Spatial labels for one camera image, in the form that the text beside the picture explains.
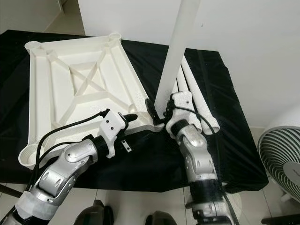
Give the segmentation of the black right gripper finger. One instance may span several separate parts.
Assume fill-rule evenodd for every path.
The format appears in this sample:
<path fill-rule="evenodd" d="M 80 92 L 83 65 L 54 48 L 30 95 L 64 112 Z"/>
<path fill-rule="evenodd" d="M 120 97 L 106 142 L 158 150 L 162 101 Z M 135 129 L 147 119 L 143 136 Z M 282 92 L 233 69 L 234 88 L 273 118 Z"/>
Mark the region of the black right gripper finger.
<path fill-rule="evenodd" d="M 163 124 L 164 120 L 159 118 L 156 108 L 154 107 L 154 103 L 148 98 L 145 99 L 144 102 L 146 103 L 146 108 L 147 108 L 148 114 L 152 118 L 153 124 L 155 126 L 158 126 L 159 124 Z"/>

